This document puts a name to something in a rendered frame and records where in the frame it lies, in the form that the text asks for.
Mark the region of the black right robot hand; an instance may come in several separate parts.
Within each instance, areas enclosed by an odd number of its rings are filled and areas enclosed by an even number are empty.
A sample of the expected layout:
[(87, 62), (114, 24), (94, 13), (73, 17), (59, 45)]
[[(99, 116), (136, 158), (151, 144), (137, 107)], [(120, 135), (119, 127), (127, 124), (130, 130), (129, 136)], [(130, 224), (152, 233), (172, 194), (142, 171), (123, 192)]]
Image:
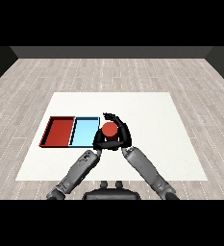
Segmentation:
[(121, 119), (112, 113), (103, 113), (107, 122), (114, 122), (117, 125), (118, 140), (121, 143), (121, 148), (132, 146), (132, 138), (128, 126)]

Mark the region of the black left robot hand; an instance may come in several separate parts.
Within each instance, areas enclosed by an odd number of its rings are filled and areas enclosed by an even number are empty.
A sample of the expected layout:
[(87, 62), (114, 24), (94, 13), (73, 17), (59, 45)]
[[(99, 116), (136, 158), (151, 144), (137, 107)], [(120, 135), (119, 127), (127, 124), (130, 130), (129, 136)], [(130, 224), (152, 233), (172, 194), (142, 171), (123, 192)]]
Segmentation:
[(96, 132), (94, 140), (93, 140), (94, 150), (108, 149), (108, 150), (116, 151), (120, 146), (121, 146), (121, 143), (119, 141), (116, 141), (116, 140), (106, 141), (105, 135), (103, 134), (101, 129), (99, 129)]

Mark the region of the small red can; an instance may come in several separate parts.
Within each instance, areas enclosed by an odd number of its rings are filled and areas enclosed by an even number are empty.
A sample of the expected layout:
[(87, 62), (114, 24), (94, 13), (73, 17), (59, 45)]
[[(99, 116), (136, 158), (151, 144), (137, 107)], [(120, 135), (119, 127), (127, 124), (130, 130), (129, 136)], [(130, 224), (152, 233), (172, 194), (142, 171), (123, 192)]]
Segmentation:
[(107, 141), (118, 140), (117, 125), (114, 122), (106, 122), (102, 127), (102, 133)]

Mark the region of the shallow light blue open box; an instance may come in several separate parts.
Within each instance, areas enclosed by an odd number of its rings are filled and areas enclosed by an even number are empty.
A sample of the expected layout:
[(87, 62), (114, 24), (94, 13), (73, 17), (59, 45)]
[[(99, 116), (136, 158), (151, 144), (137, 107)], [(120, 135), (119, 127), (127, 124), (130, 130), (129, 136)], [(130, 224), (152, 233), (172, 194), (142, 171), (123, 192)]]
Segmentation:
[(96, 132), (99, 129), (98, 116), (77, 116), (69, 138), (70, 148), (91, 148)]

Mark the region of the shallow red open box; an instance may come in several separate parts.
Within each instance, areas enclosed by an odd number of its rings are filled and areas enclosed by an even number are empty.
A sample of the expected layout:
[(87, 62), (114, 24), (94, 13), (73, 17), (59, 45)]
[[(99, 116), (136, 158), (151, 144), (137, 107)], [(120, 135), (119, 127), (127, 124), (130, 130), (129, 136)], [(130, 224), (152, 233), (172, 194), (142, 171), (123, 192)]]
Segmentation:
[(68, 148), (74, 116), (51, 116), (42, 135), (41, 148)]

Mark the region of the dark grey robot body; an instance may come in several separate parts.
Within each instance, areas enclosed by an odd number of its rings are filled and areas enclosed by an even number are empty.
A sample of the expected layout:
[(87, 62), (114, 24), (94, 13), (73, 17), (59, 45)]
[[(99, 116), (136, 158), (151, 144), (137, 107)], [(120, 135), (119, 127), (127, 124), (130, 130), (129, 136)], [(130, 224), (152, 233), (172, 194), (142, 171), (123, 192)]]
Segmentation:
[(115, 188), (108, 188), (108, 182), (102, 181), (98, 189), (86, 192), (83, 200), (140, 200), (137, 192), (125, 189), (121, 181), (115, 182)]

